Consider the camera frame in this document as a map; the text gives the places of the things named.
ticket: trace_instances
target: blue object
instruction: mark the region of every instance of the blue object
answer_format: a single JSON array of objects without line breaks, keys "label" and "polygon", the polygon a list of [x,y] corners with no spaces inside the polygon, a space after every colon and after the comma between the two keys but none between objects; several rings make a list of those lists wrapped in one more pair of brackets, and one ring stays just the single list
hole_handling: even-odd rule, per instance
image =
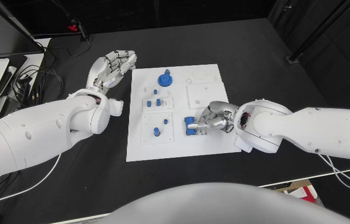
[{"label": "blue object", "polygon": [[160,136],[159,128],[154,128],[154,135],[156,135],[157,137]]},{"label": "blue object", "polygon": [[170,71],[166,69],[166,72],[163,75],[159,76],[159,84],[162,86],[169,86],[173,83],[173,78],[170,76]]},{"label": "blue object", "polygon": [[185,125],[186,125],[186,135],[196,135],[196,129],[189,129],[188,126],[190,123],[195,123],[195,117],[186,117],[185,118]]}]

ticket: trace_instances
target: computer screen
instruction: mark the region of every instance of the computer screen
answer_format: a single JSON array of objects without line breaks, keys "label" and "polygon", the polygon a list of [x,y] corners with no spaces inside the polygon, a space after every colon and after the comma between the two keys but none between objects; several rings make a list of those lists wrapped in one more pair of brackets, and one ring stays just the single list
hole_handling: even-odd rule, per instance
[{"label": "computer screen", "polygon": [[44,53],[44,48],[0,11],[0,58]]}]

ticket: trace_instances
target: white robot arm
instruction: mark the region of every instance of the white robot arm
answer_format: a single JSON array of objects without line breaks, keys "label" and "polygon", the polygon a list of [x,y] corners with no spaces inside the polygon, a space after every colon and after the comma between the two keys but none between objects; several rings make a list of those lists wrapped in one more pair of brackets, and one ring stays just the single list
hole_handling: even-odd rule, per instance
[{"label": "white robot arm", "polygon": [[93,65],[85,89],[0,119],[0,175],[45,162],[103,133],[110,115],[120,116],[124,105],[105,94],[136,62],[134,51],[111,52]]},{"label": "white robot arm", "polygon": [[189,128],[237,132],[235,145],[247,152],[257,148],[275,153],[283,138],[310,153],[350,158],[350,110],[306,108],[293,113],[268,100],[241,107],[214,101]]}]

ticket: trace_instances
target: black tabletop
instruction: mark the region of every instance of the black tabletop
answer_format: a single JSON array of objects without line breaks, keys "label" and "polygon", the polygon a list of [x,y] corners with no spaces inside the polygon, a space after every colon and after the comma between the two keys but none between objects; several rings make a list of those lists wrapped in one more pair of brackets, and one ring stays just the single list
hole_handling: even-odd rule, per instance
[{"label": "black tabletop", "polygon": [[[49,47],[84,51],[78,36],[52,39]],[[55,50],[57,72],[68,93],[85,87],[90,68],[114,50],[137,52],[137,68],[218,64],[229,102],[241,105],[268,99],[293,111],[326,107],[301,65],[290,65],[291,55],[265,19],[104,33],[91,36],[91,50],[71,58]],[[59,92],[51,77],[46,99]],[[205,182],[255,186],[332,172],[316,154],[283,141],[275,154],[254,150],[127,162],[131,72],[107,96],[124,101],[121,117],[111,117],[101,135],[82,140],[62,154],[57,169],[29,192],[0,202],[2,223],[44,224],[113,212],[131,201],[167,188]],[[349,161],[334,159],[339,169]],[[33,186],[55,163],[21,171],[5,195]]]}]

